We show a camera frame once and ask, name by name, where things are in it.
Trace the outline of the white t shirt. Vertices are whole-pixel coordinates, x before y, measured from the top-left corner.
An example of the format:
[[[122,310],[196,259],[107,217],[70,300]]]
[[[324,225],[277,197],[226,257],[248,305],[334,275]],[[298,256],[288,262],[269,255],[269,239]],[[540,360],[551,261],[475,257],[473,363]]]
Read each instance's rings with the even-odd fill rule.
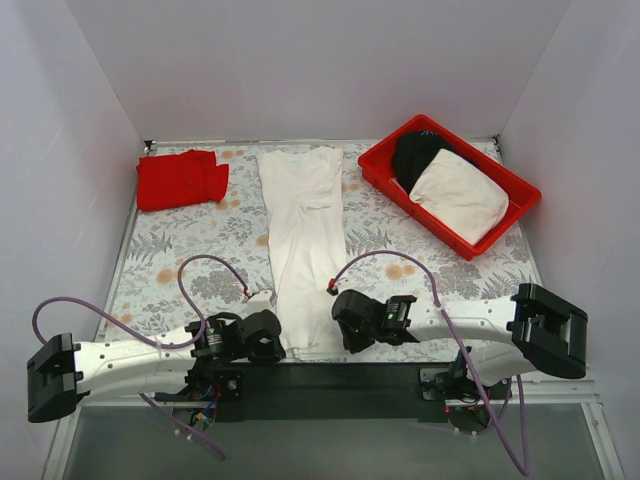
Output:
[[[300,360],[344,354],[327,293],[346,264],[342,160],[343,152],[331,147],[257,157],[281,341],[287,355]]]

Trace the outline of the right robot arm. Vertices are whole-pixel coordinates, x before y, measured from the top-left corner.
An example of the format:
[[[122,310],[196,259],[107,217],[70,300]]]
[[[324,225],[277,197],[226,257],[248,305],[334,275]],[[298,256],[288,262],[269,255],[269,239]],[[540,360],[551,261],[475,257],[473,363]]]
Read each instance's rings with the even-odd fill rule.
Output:
[[[453,364],[453,387],[464,397],[535,371],[569,380],[586,375],[587,313],[536,284],[524,283],[511,296],[442,307],[413,295],[380,302],[343,289],[331,316],[352,354],[374,343],[397,346],[445,338],[482,342]]]

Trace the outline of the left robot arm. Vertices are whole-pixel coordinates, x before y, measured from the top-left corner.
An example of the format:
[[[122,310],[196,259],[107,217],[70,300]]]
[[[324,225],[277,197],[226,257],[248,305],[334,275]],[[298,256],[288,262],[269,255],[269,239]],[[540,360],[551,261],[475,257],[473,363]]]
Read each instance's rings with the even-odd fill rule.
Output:
[[[232,313],[161,334],[155,340],[76,342],[59,334],[27,362],[27,418],[45,423],[90,402],[152,394],[161,402],[235,401],[242,375],[224,367],[237,360],[273,364],[284,359],[282,328],[270,310]]]

